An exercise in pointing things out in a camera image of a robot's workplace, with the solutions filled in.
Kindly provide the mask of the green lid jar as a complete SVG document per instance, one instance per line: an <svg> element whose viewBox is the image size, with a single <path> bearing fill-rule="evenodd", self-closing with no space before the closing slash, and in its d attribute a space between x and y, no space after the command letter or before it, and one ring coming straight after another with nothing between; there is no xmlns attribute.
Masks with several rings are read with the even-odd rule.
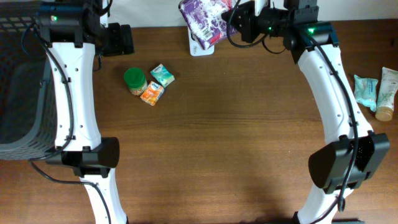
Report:
<svg viewBox="0 0 398 224"><path fill-rule="evenodd" d="M141 96L147 88L147 80L140 68L129 68L124 73L124 81L129 91L136 96Z"/></svg>

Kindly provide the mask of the red purple tissue pack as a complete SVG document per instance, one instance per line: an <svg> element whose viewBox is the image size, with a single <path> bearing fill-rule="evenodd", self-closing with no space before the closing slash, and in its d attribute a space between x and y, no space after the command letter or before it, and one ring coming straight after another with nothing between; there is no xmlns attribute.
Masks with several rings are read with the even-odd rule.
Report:
<svg viewBox="0 0 398 224"><path fill-rule="evenodd" d="M183 0L178 9L194 39L203 50L208 50L227 38L227 22L221 18L236 4L234 0Z"/></svg>

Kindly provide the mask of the teal Kleenex tissue pack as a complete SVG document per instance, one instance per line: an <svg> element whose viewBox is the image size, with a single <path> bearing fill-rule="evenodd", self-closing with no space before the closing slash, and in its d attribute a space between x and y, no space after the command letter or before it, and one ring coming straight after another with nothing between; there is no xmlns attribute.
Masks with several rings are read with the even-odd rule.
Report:
<svg viewBox="0 0 398 224"><path fill-rule="evenodd" d="M155 67L150 73L164 88L175 80L175 77L162 64Z"/></svg>

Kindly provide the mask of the orange Kleenex tissue pack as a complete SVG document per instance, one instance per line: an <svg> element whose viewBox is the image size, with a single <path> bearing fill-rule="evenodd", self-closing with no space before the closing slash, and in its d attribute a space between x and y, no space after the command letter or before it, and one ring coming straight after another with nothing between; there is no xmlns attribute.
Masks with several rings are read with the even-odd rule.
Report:
<svg viewBox="0 0 398 224"><path fill-rule="evenodd" d="M156 82L150 82L140 98L147 104L154 106L163 93L164 87L162 85L157 84Z"/></svg>

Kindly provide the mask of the mint green wipes pack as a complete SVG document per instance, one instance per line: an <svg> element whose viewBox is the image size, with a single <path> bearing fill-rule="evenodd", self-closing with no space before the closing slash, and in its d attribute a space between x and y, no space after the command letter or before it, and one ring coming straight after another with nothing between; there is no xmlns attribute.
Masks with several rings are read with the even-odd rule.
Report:
<svg viewBox="0 0 398 224"><path fill-rule="evenodd" d="M361 78L354 75L354 97L357 103L376 111L376 86L378 80L374 78Z"/></svg>

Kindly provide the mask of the white floral cream tube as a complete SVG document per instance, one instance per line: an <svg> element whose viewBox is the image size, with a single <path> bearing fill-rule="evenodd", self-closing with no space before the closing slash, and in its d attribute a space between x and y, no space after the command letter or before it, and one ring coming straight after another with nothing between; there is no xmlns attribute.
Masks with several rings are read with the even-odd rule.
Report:
<svg viewBox="0 0 398 224"><path fill-rule="evenodd" d="M382 78L377 98L376 118L390 121L394 113L394 98L397 93L397 71L382 67Z"/></svg>

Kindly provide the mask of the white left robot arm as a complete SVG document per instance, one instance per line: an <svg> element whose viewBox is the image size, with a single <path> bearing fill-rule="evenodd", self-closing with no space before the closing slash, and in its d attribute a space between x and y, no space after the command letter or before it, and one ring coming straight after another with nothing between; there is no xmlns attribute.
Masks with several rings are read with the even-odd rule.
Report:
<svg viewBox="0 0 398 224"><path fill-rule="evenodd" d="M96 223L127 223L116 184L119 141L100 135L94 106L94 64L134 52L131 28L108 22L111 6L111 1L53 1L39 7L34 31L51 65L57 112L55 150L43 159L73 171Z"/></svg>

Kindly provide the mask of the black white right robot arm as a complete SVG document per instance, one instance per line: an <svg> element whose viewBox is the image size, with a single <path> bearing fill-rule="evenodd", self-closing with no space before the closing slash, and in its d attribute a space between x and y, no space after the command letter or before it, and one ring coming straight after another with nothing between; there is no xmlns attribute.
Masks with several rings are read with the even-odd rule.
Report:
<svg viewBox="0 0 398 224"><path fill-rule="evenodd" d="M316 1L238 1L222 13L229 29L241 34L242 47L280 37L310 85L325 135L323 148L308 160L312 188L294 223L333 223L346 198L370 179L390 148L362 114L347 80L333 25L318 20Z"/></svg>

